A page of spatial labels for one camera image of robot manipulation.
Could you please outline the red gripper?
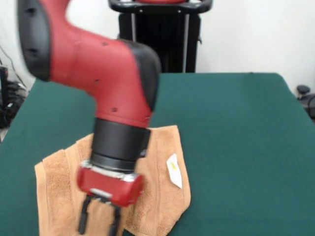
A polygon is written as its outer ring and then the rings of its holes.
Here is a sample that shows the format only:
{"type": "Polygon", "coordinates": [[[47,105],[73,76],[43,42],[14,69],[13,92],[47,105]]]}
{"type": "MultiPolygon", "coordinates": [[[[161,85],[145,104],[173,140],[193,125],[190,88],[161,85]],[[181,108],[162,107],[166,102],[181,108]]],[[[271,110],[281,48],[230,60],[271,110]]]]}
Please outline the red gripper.
{"type": "Polygon", "coordinates": [[[84,234],[88,220],[88,206],[92,196],[107,198],[114,209],[114,219],[109,229],[109,236],[116,236],[121,221],[121,207],[137,202],[144,188],[144,176],[131,173],[124,174],[105,170],[96,166],[81,165],[77,172],[78,188],[87,193],[82,203],[78,224],[78,233],[84,234]]]}

